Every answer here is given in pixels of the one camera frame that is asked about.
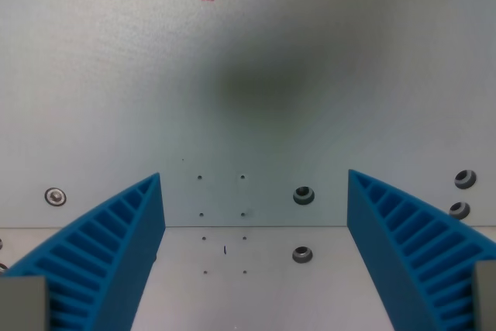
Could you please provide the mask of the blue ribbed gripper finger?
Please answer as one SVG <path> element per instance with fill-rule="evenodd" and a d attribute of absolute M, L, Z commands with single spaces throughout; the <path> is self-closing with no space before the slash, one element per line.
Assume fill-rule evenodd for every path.
<path fill-rule="evenodd" d="M 166 229 L 160 175 L 94 207 L 13 264 L 46 279 L 52 330 L 129 330 Z"/>
<path fill-rule="evenodd" d="M 347 226 L 396 330 L 473 330 L 472 273 L 495 243 L 383 181 L 348 173 Z"/>

